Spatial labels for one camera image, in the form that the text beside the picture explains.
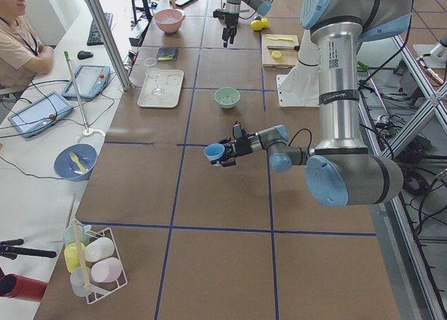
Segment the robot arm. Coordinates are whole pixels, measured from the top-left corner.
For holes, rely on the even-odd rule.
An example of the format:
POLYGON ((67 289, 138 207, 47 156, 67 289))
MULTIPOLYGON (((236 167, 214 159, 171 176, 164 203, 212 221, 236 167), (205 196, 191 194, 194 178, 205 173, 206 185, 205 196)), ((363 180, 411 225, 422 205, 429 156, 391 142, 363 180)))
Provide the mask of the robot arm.
POLYGON ((274 0, 226 0, 223 9, 219 11, 223 17, 225 27, 222 32, 223 46, 228 47, 228 44, 233 44, 234 38, 237 34, 237 24, 240 17, 240 6, 244 2, 260 16, 264 16, 271 9, 274 0))
POLYGON ((238 157, 265 150, 278 172, 303 165, 307 187, 322 205, 369 205, 396 197, 403 185, 400 167, 369 154, 360 137, 357 51, 364 42, 405 31, 412 5, 413 0, 304 0, 300 23, 318 53, 320 143, 304 150, 288 145, 282 125, 247 133, 236 122, 231 137, 205 148, 210 163, 232 166, 238 157))

